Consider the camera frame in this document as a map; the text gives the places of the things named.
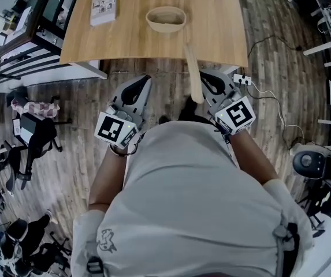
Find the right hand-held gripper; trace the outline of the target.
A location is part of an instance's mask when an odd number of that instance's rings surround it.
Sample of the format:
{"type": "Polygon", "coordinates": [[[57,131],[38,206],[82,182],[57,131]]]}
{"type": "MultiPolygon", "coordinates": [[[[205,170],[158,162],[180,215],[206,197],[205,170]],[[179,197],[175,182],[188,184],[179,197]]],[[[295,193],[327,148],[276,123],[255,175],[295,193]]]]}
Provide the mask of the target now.
{"type": "Polygon", "coordinates": [[[199,71],[203,96],[210,114],[228,134],[235,135],[255,121],[255,113],[246,96],[234,88],[231,78],[218,70],[199,71]]]}

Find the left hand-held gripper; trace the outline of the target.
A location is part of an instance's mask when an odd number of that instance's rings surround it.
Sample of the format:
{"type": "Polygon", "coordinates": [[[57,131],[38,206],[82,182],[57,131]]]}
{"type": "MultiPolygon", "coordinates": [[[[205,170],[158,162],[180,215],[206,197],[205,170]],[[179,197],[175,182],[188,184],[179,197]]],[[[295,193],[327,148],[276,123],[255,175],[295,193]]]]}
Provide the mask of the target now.
{"type": "Polygon", "coordinates": [[[94,136],[110,145],[124,149],[140,132],[143,112],[152,86],[152,78],[137,76],[117,87],[113,102],[100,112],[94,136]]]}

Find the person's right forearm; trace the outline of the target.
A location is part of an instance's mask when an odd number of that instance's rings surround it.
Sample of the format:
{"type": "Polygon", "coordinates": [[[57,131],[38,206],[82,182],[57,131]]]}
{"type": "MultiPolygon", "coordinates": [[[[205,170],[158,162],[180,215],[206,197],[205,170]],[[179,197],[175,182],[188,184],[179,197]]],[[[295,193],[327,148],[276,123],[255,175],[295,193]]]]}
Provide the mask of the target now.
{"type": "Polygon", "coordinates": [[[261,185],[278,179],[273,165],[246,130],[231,135],[229,141],[241,170],[261,185]]]}

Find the person's left forearm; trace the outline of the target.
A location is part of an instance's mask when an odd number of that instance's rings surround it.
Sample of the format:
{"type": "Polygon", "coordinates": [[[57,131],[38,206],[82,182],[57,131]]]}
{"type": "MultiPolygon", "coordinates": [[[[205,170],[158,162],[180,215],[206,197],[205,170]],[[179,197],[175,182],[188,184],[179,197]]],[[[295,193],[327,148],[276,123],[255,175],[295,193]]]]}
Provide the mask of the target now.
{"type": "Polygon", "coordinates": [[[122,191],[127,165],[127,150],[114,147],[106,151],[90,189],[88,210],[106,212],[122,191]]]}

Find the white power strip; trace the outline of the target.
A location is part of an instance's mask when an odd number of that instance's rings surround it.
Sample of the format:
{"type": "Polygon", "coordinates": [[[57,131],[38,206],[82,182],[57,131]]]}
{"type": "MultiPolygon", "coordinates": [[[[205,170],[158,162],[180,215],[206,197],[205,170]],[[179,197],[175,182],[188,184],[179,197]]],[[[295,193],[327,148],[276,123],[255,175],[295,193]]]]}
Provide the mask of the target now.
{"type": "Polygon", "coordinates": [[[233,81],[235,83],[241,84],[241,85],[251,85],[252,84],[251,77],[248,77],[245,74],[237,74],[237,73],[235,73],[233,75],[233,81]]]}

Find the white booklet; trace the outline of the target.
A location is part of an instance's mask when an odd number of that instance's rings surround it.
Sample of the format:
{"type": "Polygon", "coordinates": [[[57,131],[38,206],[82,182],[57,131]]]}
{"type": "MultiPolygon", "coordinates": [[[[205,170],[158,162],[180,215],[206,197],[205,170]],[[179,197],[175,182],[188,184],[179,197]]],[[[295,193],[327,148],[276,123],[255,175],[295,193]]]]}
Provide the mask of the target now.
{"type": "Polygon", "coordinates": [[[116,0],[92,0],[90,26],[110,23],[116,20],[116,0]]]}

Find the pink checked cloth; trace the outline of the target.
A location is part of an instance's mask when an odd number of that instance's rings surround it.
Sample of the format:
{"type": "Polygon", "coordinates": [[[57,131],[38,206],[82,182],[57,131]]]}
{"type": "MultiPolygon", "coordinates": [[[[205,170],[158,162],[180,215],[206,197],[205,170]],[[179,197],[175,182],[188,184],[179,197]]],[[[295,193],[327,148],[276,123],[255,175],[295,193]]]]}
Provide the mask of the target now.
{"type": "Polygon", "coordinates": [[[16,98],[12,100],[11,107],[20,115],[30,113],[44,118],[55,118],[60,110],[60,106],[55,103],[29,101],[25,105],[22,105],[16,98]]]}

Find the black office chair with cloth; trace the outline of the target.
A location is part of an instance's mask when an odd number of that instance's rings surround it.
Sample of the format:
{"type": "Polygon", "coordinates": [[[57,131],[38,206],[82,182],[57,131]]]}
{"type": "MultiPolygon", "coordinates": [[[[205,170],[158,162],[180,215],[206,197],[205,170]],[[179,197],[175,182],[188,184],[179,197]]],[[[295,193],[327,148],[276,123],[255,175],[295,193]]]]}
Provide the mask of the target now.
{"type": "MultiPolygon", "coordinates": [[[[25,105],[26,102],[32,101],[28,97],[26,87],[14,89],[6,97],[8,106],[11,107],[12,100],[16,98],[18,102],[25,105]]],[[[59,96],[53,96],[49,102],[58,104],[59,96]]],[[[6,189],[13,193],[16,180],[21,180],[21,189],[24,189],[27,182],[32,178],[32,165],[35,159],[41,158],[48,151],[56,149],[62,152],[62,147],[57,145],[57,125],[71,124],[72,120],[55,121],[54,118],[44,118],[35,114],[25,113],[13,119],[13,134],[21,143],[18,147],[11,146],[4,141],[4,147],[8,152],[8,161],[12,168],[11,175],[6,182],[6,189]]]]}

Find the person's white shirt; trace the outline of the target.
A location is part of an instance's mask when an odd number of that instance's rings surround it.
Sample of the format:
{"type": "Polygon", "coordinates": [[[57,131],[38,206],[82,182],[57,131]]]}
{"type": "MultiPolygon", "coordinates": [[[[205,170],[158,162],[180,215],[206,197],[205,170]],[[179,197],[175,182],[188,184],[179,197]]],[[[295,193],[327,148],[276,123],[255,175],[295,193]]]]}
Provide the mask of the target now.
{"type": "Polygon", "coordinates": [[[169,121],[127,158],[106,212],[73,224],[72,277],[294,277],[312,248],[311,224],[282,180],[240,169],[212,125],[169,121]]]}

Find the black grey office chair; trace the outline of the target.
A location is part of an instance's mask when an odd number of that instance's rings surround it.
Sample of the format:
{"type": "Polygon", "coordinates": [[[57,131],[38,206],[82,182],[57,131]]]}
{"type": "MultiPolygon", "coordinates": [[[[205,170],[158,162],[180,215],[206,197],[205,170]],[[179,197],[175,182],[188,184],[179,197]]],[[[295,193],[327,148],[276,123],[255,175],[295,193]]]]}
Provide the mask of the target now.
{"type": "Polygon", "coordinates": [[[331,219],[331,150],[323,154],[317,151],[300,151],[293,158],[293,169],[304,177],[307,194],[297,203],[309,217],[314,237],[325,232],[319,213],[331,219]]]}

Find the black metal railing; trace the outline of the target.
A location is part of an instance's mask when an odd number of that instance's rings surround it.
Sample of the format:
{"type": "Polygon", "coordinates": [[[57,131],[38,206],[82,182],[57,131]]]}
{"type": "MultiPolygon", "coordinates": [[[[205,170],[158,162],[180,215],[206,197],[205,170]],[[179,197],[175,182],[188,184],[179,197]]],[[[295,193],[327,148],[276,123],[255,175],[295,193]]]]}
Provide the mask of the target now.
{"type": "Polygon", "coordinates": [[[37,0],[24,10],[21,29],[0,48],[0,85],[36,78],[49,70],[63,68],[62,43],[72,12],[65,0],[37,0]]]}

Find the white table frame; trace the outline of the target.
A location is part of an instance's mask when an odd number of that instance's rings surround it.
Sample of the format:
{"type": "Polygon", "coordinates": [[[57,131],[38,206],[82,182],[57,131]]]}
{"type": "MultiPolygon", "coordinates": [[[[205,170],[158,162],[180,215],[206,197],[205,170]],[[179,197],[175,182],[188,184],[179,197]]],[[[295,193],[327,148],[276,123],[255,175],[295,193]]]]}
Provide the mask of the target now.
{"type": "Polygon", "coordinates": [[[70,65],[79,66],[101,79],[105,80],[108,78],[107,73],[100,70],[100,60],[93,60],[89,62],[71,62],[70,65]]]}

